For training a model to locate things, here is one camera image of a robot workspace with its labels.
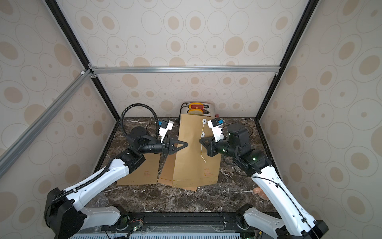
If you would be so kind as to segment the diagonal aluminium rail left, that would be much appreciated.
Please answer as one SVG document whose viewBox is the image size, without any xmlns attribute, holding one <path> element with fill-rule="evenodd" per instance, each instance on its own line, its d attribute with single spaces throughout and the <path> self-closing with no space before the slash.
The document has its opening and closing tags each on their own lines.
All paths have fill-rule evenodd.
<svg viewBox="0 0 382 239">
<path fill-rule="evenodd" d="M 80 74 L 56 100 L 35 120 L 35 122 L 8 148 L 1 157 L 1 176 L 4 176 L 31 143 L 47 127 L 58 112 L 72 98 L 76 91 L 90 78 L 91 70 Z"/>
</svg>

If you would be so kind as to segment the brown file envelope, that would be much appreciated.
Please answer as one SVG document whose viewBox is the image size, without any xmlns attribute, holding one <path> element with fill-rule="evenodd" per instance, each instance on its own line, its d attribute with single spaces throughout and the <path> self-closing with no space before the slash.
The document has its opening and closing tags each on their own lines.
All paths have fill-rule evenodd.
<svg viewBox="0 0 382 239">
<path fill-rule="evenodd" d="M 191 161 L 190 157 L 184 158 L 182 155 L 180 162 L 176 160 L 177 155 L 168 155 L 162 168 L 158 183 L 171 186 L 172 188 L 197 191 L 198 166 Z"/>
<path fill-rule="evenodd" d="M 131 174 L 119 179 L 118 186 L 157 184 L 160 154 L 145 154 L 145 162 Z"/>
<path fill-rule="evenodd" d="M 200 144 L 200 139 L 213 136 L 212 130 L 203 120 L 211 120 L 211 117 L 181 115 L 179 140 L 187 142 L 188 146 L 176 153 L 172 180 L 175 188 L 194 190 L 218 181 L 221 155 L 208 156 L 207 150 Z"/>
</svg>

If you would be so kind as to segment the clear plastic cup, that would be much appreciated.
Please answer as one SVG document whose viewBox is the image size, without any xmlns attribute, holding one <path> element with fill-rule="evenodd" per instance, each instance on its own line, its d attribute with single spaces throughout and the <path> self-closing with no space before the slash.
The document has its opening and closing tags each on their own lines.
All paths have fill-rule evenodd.
<svg viewBox="0 0 382 239">
<path fill-rule="evenodd" d="M 87 203 L 87 207 L 104 208 L 104 207 L 107 207 L 108 204 L 109 204 L 108 197 L 103 192 L 100 192 Z"/>
</svg>

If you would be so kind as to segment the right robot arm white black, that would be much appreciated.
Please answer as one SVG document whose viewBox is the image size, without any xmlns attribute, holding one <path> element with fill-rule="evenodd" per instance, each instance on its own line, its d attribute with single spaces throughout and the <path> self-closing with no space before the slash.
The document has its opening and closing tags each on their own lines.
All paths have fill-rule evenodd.
<svg viewBox="0 0 382 239">
<path fill-rule="evenodd" d="M 213 157 L 221 154 L 231 157 L 234 165 L 263 190 L 280 216 L 275 218 L 246 206 L 240 213 L 246 226 L 257 228 L 273 239 L 321 239 L 329 231 L 324 221 L 315 219 L 295 199 L 278 176 L 270 159 L 262 151 L 252 147 L 249 131 L 244 125 L 228 125 L 228 136 L 225 137 L 222 119 L 214 118 L 204 124 L 213 133 L 213 136 L 204 135 L 200 139 L 207 155 Z"/>
</svg>

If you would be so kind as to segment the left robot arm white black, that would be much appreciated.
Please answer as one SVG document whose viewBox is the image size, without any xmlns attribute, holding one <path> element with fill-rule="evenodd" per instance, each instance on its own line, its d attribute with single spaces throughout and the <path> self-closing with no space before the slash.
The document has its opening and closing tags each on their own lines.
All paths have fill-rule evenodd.
<svg viewBox="0 0 382 239">
<path fill-rule="evenodd" d="M 136 219 L 120 206 L 88 208 L 86 205 L 101 191 L 119 179 L 137 170 L 149 153 L 174 154 L 188 146 L 175 138 L 157 138 L 138 126 L 125 135 L 129 146 L 106 167 L 85 180 L 64 190 L 54 188 L 46 198 L 43 218 L 57 239 L 68 239 L 78 231 L 109 226 L 116 231 L 125 231 Z"/>
</svg>

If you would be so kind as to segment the red toaster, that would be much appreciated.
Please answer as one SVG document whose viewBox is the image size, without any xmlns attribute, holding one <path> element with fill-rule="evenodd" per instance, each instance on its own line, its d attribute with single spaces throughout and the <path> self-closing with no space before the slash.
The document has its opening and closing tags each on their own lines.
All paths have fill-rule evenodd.
<svg viewBox="0 0 382 239">
<path fill-rule="evenodd" d="M 180 114 L 219 117 L 213 104 L 200 102 L 184 102 L 181 105 Z"/>
</svg>

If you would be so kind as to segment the yellow toast rear slot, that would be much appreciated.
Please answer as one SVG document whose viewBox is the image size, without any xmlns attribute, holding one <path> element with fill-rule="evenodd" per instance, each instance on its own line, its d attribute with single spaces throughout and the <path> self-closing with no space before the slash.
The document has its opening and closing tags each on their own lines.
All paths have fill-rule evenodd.
<svg viewBox="0 0 382 239">
<path fill-rule="evenodd" d="M 203 110 L 205 107 L 204 107 L 204 104 L 203 103 L 189 103 L 189 109 L 200 109 L 200 110 Z"/>
</svg>

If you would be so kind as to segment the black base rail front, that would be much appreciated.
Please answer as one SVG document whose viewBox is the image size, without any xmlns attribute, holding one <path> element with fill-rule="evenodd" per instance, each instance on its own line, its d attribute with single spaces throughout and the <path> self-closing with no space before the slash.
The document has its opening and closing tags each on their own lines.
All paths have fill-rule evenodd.
<svg viewBox="0 0 382 239">
<path fill-rule="evenodd" d="M 223 226 L 225 230 L 253 231 L 259 229 L 275 239 L 318 239 L 322 233 L 313 231 L 316 222 L 309 223 L 301 213 L 291 219 L 275 218 L 250 205 L 228 213 L 128 213 L 119 207 L 59 210 L 44 216 L 47 226 L 58 239 L 68 239 L 77 232 L 93 227 L 109 231 L 132 232 L 133 227 L 144 226 Z"/>
</svg>

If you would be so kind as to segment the horizontal aluminium rail back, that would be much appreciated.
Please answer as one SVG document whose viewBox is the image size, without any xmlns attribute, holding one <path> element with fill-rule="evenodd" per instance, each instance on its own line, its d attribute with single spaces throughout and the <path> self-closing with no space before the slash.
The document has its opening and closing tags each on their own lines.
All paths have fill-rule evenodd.
<svg viewBox="0 0 382 239">
<path fill-rule="evenodd" d="M 278 65 L 92 67 L 96 74 L 278 72 Z"/>
</svg>

